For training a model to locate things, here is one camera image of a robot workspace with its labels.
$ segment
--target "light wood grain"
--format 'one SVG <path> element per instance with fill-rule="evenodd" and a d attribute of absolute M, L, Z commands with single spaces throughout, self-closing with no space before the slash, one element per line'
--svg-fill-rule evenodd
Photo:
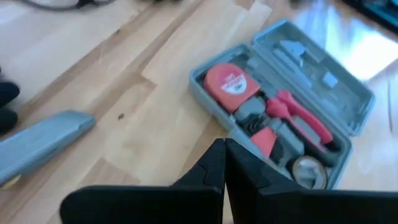
<path fill-rule="evenodd" d="M 86 185 L 173 183 L 226 136 L 189 94 L 189 71 L 284 17 L 377 98 L 362 135 L 352 138 L 339 189 L 398 190 L 397 39 L 339 1 L 118 0 L 58 14 L 1 1 L 0 65 L 22 88 L 14 131 L 67 109 L 98 123 L 0 192 L 0 223 L 60 223 L 61 200 Z M 228 197 L 225 204 L 228 222 Z"/>

